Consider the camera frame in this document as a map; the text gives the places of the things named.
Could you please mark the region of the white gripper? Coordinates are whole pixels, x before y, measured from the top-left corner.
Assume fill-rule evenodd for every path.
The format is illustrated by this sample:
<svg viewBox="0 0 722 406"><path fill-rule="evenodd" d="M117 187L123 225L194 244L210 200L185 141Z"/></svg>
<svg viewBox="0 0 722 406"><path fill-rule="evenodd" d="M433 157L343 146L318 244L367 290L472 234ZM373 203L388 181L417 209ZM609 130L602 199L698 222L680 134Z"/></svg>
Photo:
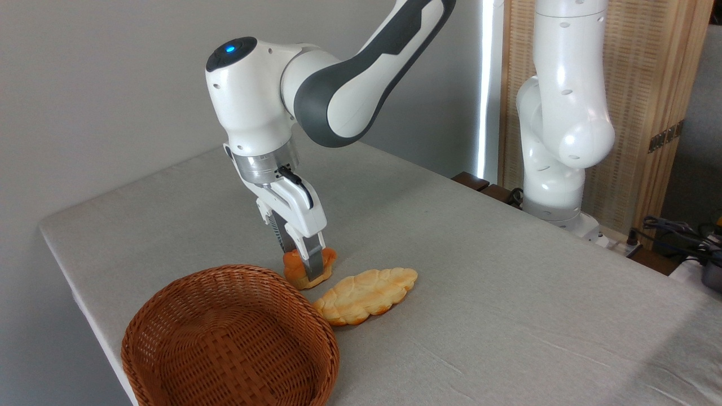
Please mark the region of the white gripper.
<svg viewBox="0 0 722 406"><path fill-rule="evenodd" d="M322 229L327 216L314 187L289 169L276 173L275 182L255 185L256 205L264 223L273 229L282 251L300 255L309 281L324 270Z"/></svg>

